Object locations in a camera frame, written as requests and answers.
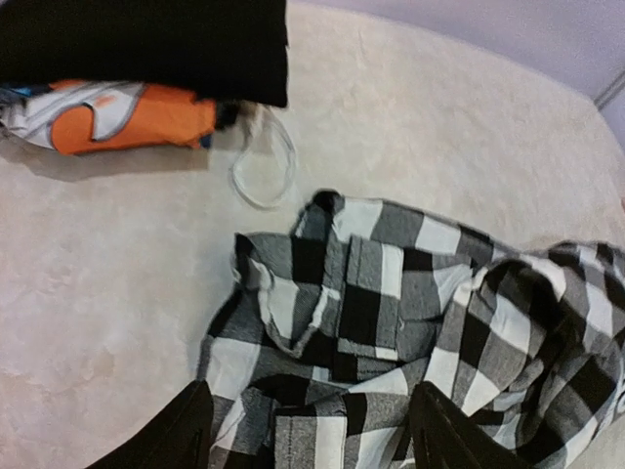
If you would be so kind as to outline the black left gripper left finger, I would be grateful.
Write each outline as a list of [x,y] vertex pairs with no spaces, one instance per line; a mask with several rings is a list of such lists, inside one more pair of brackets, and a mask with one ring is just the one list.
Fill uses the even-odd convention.
[[213,414],[207,382],[194,380],[135,436],[89,469],[206,468]]

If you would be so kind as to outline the black white checked shirt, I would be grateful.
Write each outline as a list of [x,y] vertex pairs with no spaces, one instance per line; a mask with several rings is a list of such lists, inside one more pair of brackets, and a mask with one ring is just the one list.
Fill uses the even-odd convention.
[[565,468],[624,414],[624,253],[520,251],[437,215],[319,192],[238,234],[204,339],[212,468],[412,468],[428,381],[498,445]]

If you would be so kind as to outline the black t-shirt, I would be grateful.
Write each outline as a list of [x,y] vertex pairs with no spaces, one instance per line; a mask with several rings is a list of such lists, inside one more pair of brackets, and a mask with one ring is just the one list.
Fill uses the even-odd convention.
[[286,107],[283,1],[4,1],[1,80],[143,81]]

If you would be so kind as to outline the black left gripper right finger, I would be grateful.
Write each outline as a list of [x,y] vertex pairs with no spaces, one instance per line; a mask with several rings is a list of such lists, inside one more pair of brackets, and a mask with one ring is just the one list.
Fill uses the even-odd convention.
[[437,386],[415,386],[408,411],[415,465],[428,469],[526,469],[488,437]]

